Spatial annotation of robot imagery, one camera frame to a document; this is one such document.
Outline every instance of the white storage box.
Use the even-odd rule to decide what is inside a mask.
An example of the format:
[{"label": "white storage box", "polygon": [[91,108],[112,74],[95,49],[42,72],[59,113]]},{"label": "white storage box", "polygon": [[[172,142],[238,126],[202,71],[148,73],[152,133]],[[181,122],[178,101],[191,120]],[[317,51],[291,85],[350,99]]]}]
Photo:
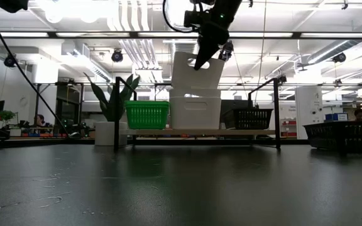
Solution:
[{"label": "white storage box", "polygon": [[170,90],[172,129],[219,129],[220,109],[220,90]]},{"label": "white storage box", "polygon": [[224,61],[211,58],[209,68],[194,69],[191,61],[195,54],[175,52],[172,87],[175,89],[217,89],[224,68]]}]

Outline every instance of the green plastic basket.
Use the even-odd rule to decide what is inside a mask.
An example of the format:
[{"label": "green plastic basket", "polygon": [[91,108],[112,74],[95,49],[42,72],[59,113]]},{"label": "green plastic basket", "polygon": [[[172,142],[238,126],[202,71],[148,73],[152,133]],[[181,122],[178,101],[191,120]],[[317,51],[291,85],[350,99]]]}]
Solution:
[{"label": "green plastic basket", "polygon": [[167,101],[126,101],[130,129],[164,129],[168,115]]}]

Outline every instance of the white pillar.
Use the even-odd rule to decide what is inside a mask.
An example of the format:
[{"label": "white pillar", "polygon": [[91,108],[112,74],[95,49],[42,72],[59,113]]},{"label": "white pillar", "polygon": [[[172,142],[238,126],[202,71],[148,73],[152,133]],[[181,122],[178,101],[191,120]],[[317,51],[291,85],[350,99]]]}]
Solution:
[{"label": "white pillar", "polygon": [[297,139],[308,139],[304,125],[324,122],[321,87],[297,87],[295,105],[297,108]]},{"label": "white pillar", "polygon": [[[40,60],[37,65],[33,65],[33,81],[34,83],[55,83],[58,81],[58,64],[49,59]],[[41,93],[47,104],[55,112],[55,104],[57,103],[57,87],[49,86]],[[39,99],[38,113],[44,116],[44,121],[51,124],[55,123],[53,114],[48,110],[47,106]]]}]

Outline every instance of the black mesh basket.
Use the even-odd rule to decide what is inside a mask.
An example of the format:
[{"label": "black mesh basket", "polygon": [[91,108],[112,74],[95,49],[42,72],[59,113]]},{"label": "black mesh basket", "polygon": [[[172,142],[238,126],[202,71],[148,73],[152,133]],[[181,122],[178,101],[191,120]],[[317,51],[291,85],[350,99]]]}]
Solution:
[{"label": "black mesh basket", "polygon": [[268,129],[273,109],[234,109],[223,114],[226,128]]},{"label": "black mesh basket", "polygon": [[325,122],[304,127],[314,148],[362,153],[362,122]]}]

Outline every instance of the shelf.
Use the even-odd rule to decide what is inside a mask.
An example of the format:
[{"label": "shelf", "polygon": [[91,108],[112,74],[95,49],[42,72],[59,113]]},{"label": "shelf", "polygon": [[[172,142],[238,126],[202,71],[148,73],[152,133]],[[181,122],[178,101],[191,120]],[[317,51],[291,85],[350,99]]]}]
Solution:
[{"label": "shelf", "polygon": [[274,135],[274,130],[225,130],[225,129],[138,129],[138,130],[120,130],[122,135],[225,135],[225,136],[240,136],[240,135]]}]

